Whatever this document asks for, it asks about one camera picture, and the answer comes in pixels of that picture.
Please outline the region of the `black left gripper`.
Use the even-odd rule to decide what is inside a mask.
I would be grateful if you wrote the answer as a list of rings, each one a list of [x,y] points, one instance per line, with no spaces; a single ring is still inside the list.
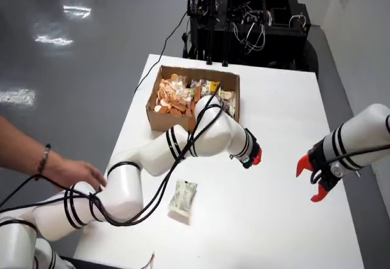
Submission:
[[[230,154],[230,159],[236,158],[245,169],[256,166],[261,162],[262,149],[256,137],[247,129],[244,129],[246,140],[243,149],[236,155]]]

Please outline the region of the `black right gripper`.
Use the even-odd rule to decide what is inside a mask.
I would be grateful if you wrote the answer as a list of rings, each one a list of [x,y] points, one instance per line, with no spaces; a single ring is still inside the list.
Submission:
[[[329,159],[339,155],[337,145],[332,142],[318,142],[301,157],[297,163],[296,177],[304,170],[312,172],[310,183],[317,183],[317,194],[311,197],[312,202],[322,201],[344,177],[344,166],[338,161],[328,163]]]

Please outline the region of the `bare human hand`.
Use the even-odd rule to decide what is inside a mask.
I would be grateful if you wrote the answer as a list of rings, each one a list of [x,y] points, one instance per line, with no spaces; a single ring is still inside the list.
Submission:
[[[56,152],[49,152],[42,175],[64,187],[71,187],[78,182],[90,184],[94,190],[107,184],[103,174],[92,164],[66,159]]]

